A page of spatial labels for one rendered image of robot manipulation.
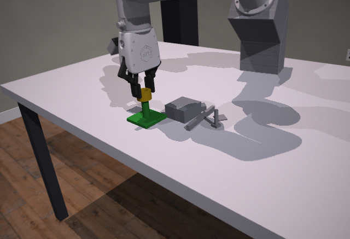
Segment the gold round nut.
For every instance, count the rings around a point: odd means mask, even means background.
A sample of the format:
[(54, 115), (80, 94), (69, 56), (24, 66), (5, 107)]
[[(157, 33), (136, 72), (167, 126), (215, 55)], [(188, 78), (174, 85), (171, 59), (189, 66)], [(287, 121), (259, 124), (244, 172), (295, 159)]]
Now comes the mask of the gold round nut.
[(142, 98), (137, 98), (139, 102), (146, 102), (152, 99), (150, 88), (141, 88)]

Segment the green peg on square base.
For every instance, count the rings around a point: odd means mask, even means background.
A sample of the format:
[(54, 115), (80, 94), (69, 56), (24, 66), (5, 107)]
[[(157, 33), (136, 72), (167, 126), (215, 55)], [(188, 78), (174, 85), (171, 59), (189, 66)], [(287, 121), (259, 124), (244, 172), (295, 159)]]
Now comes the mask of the green peg on square base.
[(149, 109), (149, 101), (141, 102), (141, 104), (142, 111), (128, 117), (128, 122), (147, 129), (167, 118), (166, 114)]

